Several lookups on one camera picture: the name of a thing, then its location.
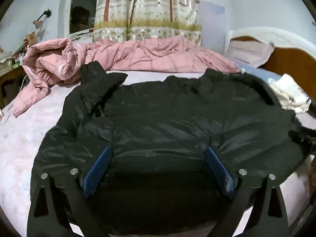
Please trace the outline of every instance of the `bed sheet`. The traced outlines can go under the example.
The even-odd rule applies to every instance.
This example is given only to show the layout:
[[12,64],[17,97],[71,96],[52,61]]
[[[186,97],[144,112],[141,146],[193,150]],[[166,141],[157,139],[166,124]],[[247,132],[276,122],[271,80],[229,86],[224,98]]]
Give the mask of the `bed sheet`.
[[[128,74],[124,82],[125,85],[145,81],[163,81],[170,75],[186,78],[198,78],[202,75],[202,73],[139,71],[125,71],[125,73]],[[4,109],[6,113],[4,120],[7,119],[7,122],[0,125],[0,206],[22,237],[26,237],[27,217],[30,208],[31,169],[34,158],[46,132],[56,124],[61,116],[65,97],[77,85],[79,84],[55,85],[47,97],[33,105],[18,118],[10,115],[7,119],[11,105]],[[316,120],[308,114],[299,115],[298,118],[305,126],[316,128]],[[311,161],[312,157],[310,156],[281,185],[290,224],[293,223],[309,198]],[[243,231],[250,212],[251,208],[244,213],[235,234]],[[76,233],[82,235],[78,227],[72,227]],[[177,236],[185,237],[188,234],[190,236],[207,236],[210,229],[209,227],[190,233],[179,233]]]

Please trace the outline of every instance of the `pink blanket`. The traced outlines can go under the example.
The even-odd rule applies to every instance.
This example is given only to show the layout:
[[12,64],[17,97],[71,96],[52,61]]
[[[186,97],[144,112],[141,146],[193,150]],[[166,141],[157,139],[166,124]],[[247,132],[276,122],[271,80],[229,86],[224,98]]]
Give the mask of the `pink blanket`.
[[44,98],[49,85],[79,80],[81,65],[92,61],[99,61],[104,70],[205,72],[211,68],[222,72],[239,71],[232,61],[181,36],[123,43],[103,39],[94,44],[54,39],[33,45],[26,53],[22,66],[30,83],[15,100],[14,116],[18,117]]

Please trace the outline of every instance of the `blue gripper pad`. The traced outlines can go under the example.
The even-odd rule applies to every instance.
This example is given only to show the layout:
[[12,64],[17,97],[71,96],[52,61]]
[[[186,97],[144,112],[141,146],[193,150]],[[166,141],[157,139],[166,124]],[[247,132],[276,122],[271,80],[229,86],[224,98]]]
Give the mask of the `blue gripper pad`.
[[111,160],[112,150],[110,147],[106,146],[83,179],[82,192],[85,198],[95,193],[95,190],[97,189],[97,186],[99,185],[107,167],[111,163]]
[[235,196],[235,188],[237,187],[238,182],[236,173],[229,172],[211,147],[208,147],[205,151],[205,160],[221,188],[222,193],[233,198]]

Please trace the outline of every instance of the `white headboard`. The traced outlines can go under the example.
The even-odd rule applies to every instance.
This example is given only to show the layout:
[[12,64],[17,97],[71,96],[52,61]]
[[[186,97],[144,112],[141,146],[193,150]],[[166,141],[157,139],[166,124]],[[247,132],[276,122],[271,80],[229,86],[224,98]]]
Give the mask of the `white headboard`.
[[231,39],[241,36],[250,36],[265,43],[272,42],[275,47],[298,48],[305,51],[316,60],[316,46],[314,44],[297,34],[273,27],[249,27],[230,30],[225,37],[225,51],[227,50]]

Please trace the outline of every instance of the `curtain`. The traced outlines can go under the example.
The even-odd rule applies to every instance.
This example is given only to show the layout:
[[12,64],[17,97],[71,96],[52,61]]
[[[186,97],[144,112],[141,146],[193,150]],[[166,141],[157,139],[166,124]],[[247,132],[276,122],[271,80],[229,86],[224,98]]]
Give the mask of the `curtain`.
[[99,0],[93,42],[181,35],[201,44],[199,0]]

